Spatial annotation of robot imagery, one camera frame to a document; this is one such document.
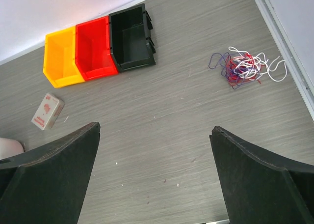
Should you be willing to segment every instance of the white wire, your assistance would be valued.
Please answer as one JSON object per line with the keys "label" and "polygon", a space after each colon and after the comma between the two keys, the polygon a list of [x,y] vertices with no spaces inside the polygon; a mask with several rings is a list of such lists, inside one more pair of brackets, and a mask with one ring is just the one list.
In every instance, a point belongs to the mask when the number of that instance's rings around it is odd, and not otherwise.
{"label": "white wire", "polygon": [[[268,63],[269,59],[266,58],[266,55],[263,52],[259,53],[257,56],[252,56],[247,51],[239,51],[237,48],[232,47],[232,46],[230,46],[228,49],[229,49],[229,51],[237,52],[239,54],[239,56],[233,57],[233,61],[238,63],[237,66],[235,67],[235,69],[239,69],[239,71],[241,73],[238,75],[242,79],[248,79],[250,81],[254,81],[254,80],[260,79],[263,75],[267,74],[271,80],[279,83],[279,82],[283,81],[288,74],[286,61],[284,59],[280,60],[276,64],[276,67],[274,69],[271,69],[272,64],[274,62],[276,62],[280,58],[280,56],[275,58],[270,63],[270,65],[268,65],[267,63]],[[246,54],[252,56],[252,58],[247,58],[246,56],[243,55],[243,53],[246,53]],[[279,80],[274,79],[270,75],[270,72],[275,72],[277,70],[279,64],[282,62],[284,63],[284,67],[285,67],[285,75],[284,75],[284,77],[282,77]],[[266,68],[265,72],[261,72],[262,67]]]}

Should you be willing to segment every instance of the small cardboard box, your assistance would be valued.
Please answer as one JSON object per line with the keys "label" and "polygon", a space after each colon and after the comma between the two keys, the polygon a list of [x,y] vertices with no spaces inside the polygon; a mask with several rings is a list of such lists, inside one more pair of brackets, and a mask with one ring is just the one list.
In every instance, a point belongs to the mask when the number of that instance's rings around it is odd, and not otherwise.
{"label": "small cardboard box", "polygon": [[33,119],[31,120],[32,123],[34,123],[41,130],[50,129],[61,113],[63,106],[63,101],[55,98],[49,93],[46,94]]}

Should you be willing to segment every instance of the pink object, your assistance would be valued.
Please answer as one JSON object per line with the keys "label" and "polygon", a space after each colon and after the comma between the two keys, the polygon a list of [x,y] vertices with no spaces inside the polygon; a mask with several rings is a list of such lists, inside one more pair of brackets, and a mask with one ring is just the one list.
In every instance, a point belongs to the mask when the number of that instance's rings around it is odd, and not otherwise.
{"label": "pink object", "polygon": [[17,140],[0,138],[0,160],[22,153],[24,153],[24,148]]}

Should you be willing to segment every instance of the black storage bin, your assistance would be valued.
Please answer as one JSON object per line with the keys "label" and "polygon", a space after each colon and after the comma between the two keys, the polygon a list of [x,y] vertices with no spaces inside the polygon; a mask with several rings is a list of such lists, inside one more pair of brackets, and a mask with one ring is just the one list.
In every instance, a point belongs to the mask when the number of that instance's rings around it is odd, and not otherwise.
{"label": "black storage bin", "polygon": [[119,72],[156,64],[151,21],[145,4],[109,14],[110,53]]}

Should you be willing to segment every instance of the yellow storage bin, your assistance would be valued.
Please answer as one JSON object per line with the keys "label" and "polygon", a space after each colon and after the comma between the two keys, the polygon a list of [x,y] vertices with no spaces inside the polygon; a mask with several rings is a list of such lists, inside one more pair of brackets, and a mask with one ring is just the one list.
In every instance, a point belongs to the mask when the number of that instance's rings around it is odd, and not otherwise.
{"label": "yellow storage bin", "polygon": [[75,65],[75,26],[46,35],[44,74],[60,88],[85,80]]}

